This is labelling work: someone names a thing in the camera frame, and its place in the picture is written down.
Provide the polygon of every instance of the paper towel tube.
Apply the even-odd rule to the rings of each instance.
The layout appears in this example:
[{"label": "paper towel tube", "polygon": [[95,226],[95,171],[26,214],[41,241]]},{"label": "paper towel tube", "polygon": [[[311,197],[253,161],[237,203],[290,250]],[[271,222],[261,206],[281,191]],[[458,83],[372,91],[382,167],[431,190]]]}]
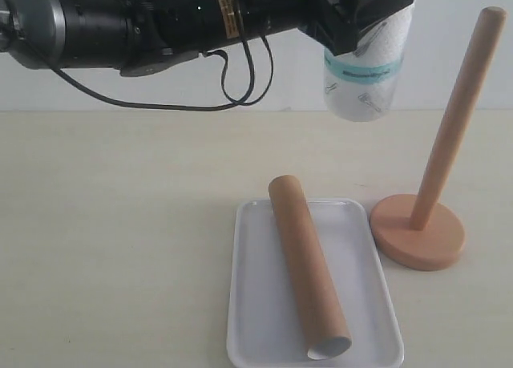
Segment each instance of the paper towel tube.
[{"label": "paper towel tube", "polygon": [[308,357],[335,358],[351,347],[351,336],[301,184],[294,176],[276,178],[269,195]]}]

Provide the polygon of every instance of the round wooden base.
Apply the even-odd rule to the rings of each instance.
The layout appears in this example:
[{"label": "round wooden base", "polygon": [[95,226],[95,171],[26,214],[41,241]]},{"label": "round wooden base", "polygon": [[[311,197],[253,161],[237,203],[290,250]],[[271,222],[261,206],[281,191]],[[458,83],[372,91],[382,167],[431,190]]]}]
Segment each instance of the round wooden base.
[{"label": "round wooden base", "polygon": [[458,261],[465,245],[465,229],[459,218],[438,204],[422,231],[410,228],[417,197],[392,196],[381,201],[370,215],[378,247],[392,260],[417,270],[441,270]]}]

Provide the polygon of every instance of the wall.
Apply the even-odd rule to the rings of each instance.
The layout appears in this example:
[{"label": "wall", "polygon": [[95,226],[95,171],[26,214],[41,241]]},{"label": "wall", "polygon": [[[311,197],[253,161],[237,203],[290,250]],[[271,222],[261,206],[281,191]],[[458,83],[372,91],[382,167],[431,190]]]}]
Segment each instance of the wall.
[{"label": "wall", "polygon": [[[513,9],[513,0],[418,0],[394,108],[444,107],[475,19],[484,6]],[[297,31],[271,37],[277,64],[273,89],[259,110],[319,110],[322,94],[322,48]],[[269,63],[261,43],[252,42],[259,88],[265,85]],[[513,32],[508,25],[479,106],[513,108],[510,73]],[[229,49],[228,88],[240,94],[247,84],[247,69],[240,47]],[[143,79],[121,79],[114,71],[70,71],[79,81],[107,95],[148,102],[223,103],[219,78],[222,62],[198,59],[163,74]],[[0,111],[110,109],[78,93],[50,72],[28,71],[10,56],[0,56]]]}]

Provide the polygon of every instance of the black cable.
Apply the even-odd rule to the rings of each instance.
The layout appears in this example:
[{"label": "black cable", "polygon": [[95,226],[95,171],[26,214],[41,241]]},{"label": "black cable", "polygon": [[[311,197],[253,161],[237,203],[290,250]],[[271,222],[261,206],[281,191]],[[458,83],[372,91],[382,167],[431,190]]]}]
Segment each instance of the black cable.
[{"label": "black cable", "polygon": [[[203,106],[186,106],[186,105],[164,105],[164,104],[158,104],[158,103],[136,103],[136,102],[127,102],[127,101],[121,101],[118,99],[113,99],[110,97],[107,97],[105,95],[102,95],[96,91],[93,91],[89,87],[86,87],[82,85],[80,82],[78,82],[76,79],[73,79],[70,77],[67,73],[62,71],[59,67],[54,65],[37,47],[32,45],[30,41],[28,41],[25,38],[18,38],[20,41],[24,42],[25,45],[36,55],[41,59],[41,61],[48,66],[50,70],[52,70],[58,77],[69,83],[72,87],[76,88],[77,90],[81,91],[82,93],[89,95],[92,98],[95,98],[101,102],[108,103],[110,105],[114,105],[117,107],[127,107],[127,108],[133,108],[133,109],[154,109],[154,110],[168,110],[168,111],[224,111],[233,109],[238,106],[251,106],[258,102],[260,102],[268,93],[269,88],[271,87],[273,76],[274,76],[274,59],[273,59],[273,53],[270,49],[269,42],[267,41],[267,38],[263,35],[262,41],[264,42],[265,48],[267,49],[269,53],[269,58],[271,61],[271,79],[269,80],[268,86],[265,88],[264,93],[256,100],[252,102],[246,102],[249,97],[252,95],[253,90],[255,88],[255,82],[256,82],[256,76],[255,76],[255,67],[254,62],[252,59],[251,50],[249,48],[248,44],[248,38],[246,36],[246,33],[244,31],[244,26],[242,25],[242,21],[240,19],[240,1],[239,0],[233,0],[233,8],[235,12],[235,20],[236,20],[236,26],[239,31],[240,35],[240,41],[242,42],[244,52],[246,55],[246,59],[248,61],[248,68],[249,68],[249,86],[246,93],[242,96],[242,98],[235,100],[231,99],[231,97],[228,96],[228,93],[224,89],[224,82],[226,78],[226,73],[228,71],[228,56],[224,57],[223,55],[219,54],[220,51],[215,52],[215,54],[209,54],[207,53],[207,56],[209,55],[219,55],[221,58],[225,59],[225,65],[223,69],[223,74],[221,76],[221,86],[223,87],[223,92],[227,96],[228,99],[230,99],[232,102],[227,103],[225,105],[220,106],[212,106],[212,107],[203,107]],[[0,28],[7,31],[9,34],[13,33],[16,34],[14,30],[11,30],[9,27],[4,26],[0,24]]]}]

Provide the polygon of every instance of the white plastic tray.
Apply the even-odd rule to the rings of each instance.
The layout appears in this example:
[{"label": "white plastic tray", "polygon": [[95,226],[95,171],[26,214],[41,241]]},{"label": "white plastic tray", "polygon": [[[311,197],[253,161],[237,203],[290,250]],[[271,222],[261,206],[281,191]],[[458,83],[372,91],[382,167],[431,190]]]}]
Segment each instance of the white plastic tray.
[{"label": "white plastic tray", "polygon": [[404,345],[364,208],[351,200],[309,207],[353,345],[328,361],[308,359],[280,238],[268,200],[237,212],[228,356],[238,368],[393,368]]}]

